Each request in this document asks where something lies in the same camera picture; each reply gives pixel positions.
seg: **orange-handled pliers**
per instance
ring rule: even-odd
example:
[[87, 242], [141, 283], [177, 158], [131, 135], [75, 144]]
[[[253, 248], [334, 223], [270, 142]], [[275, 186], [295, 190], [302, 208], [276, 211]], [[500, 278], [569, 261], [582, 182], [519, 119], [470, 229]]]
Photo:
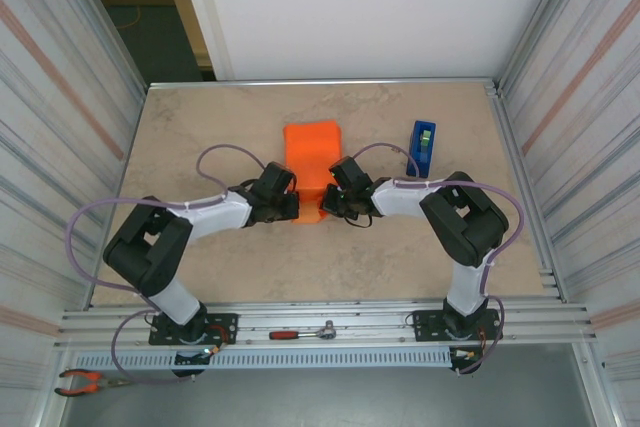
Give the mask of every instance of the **orange-handled pliers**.
[[123, 387], [131, 385], [132, 382], [123, 379], [105, 379], [100, 372], [92, 372], [84, 369], [73, 369], [62, 372], [58, 377], [84, 377], [90, 383], [79, 389], [61, 389], [57, 388], [54, 392], [63, 397], [80, 397], [85, 394], [95, 394], [100, 389], [108, 387]]

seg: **floor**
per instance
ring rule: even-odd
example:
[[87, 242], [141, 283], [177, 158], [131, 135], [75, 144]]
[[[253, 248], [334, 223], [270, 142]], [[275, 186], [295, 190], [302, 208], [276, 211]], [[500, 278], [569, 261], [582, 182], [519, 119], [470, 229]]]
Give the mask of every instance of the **floor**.
[[107, 12], [147, 84], [203, 80], [174, 6], [117, 6]]
[[[336, 119], [343, 153], [377, 141], [408, 147], [415, 120], [437, 124], [431, 178], [462, 170], [479, 182], [515, 193], [482, 84], [407, 83], [306, 86], [201, 84], [154, 89], [144, 108], [122, 195], [154, 195], [165, 201], [214, 195], [217, 187], [194, 171], [207, 146], [242, 145], [263, 161], [283, 161], [287, 123]], [[390, 149], [359, 158], [373, 179], [404, 175], [406, 159]], [[203, 168], [237, 185], [257, 174], [251, 159], [218, 151]], [[515, 210], [502, 199], [512, 228]], [[118, 209], [114, 230], [128, 210]], [[178, 277], [201, 301], [295, 301], [444, 297], [451, 259], [417, 218], [378, 219], [356, 229], [338, 219], [316, 225], [259, 224], [196, 241], [182, 259]], [[502, 295], [542, 293], [531, 236], [498, 258], [489, 291]], [[109, 268], [102, 279], [121, 281]], [[127, 292], [96, 288], [92, 303], [130, 304]]]
[[442, 368], [209, 371], [194, 383], [71, 399], [64, 427], [594, 426], [570, 345], [500, 347]]

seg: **beige stone surface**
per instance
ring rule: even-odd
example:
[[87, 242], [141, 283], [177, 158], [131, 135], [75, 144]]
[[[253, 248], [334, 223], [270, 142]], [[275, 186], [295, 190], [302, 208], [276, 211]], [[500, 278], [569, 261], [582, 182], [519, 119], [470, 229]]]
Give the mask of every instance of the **beige stone surface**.
[[[344, 154], [379, 141], [406, 148], [415, 120], [435, 122], [431, 179], [462, 170], [515, 193], [481, 84], [202, 84], [149, 91], [122, 195], [152, 194], [165, 201], [215, 195], [217, 186], [194, 169], [203, 149], [235, 143], [265, 163], [282, 162], [287, 123], [326, 119], [340, 124]], [[373, 179], [401, 176], [406, 165], [402, 154], [387, 148], [358, 160]], [[259, 173], [251, 159], [229, 150], [211, 153], [203, 166], [229, 185]], [[515, 210], [495, 200], [513, 228]], [[118, 209], [114, 231], [128, 211]], [[208, 302], [407, 299], [445, 296], [451, 263], [426, 220], [375, 219], [371, 228], [357, 229], [328, 219], [316, 225], [256, 225], [199, 239], [185, 252], [178, 276]], [[538, 269], [525, 230], [498, 258], [488, 289], [506, 295], [542, 293]], [[106, 266], [100, 278], [119, 279]], [[100, 287], [93, 296], [96, 305], [137, 300]]]

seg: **orange block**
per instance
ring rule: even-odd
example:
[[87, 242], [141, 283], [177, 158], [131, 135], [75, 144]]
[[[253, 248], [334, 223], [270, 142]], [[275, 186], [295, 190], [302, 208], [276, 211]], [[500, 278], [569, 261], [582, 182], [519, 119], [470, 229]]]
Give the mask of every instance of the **orange block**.
[[329, 167], [342, 158], [342, 136], [335, 120], [289, 124], [284, 128], [285, 163], [296, 174], [300, 216], [293, 222], [315, 224], [327, 216], [320, 210], [327, 184], [335, 184]]

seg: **black mounting plate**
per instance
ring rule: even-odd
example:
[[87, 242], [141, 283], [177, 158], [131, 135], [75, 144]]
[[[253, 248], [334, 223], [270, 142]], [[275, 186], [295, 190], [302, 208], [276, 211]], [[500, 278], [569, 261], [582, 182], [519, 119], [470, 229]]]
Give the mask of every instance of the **black mounting plate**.
[[442, 310], [416, 310], [411, 314], [416, 342], [443, 342], [480, 340], [478, 331], [484, 329], [487, 340], [494, 340], [498, 333], [500, 317], [495, 309], [487, 309], [474, 324], [473, 328], [453, 335], [444, 323]]
[[[205, 324], [219, 325], [227, 333], [227, 344], [236, 343], [238, 333], [238, 314], [206, 314]], [[172, 333], [172, 323], [165, 315], [156, 315], [151, 321], [151, 331], [149, 333], [149, 345], [222, 345], [222, 337], [219, 329], [206, 329], [202, 337], [193, 344], [185, 344]]]

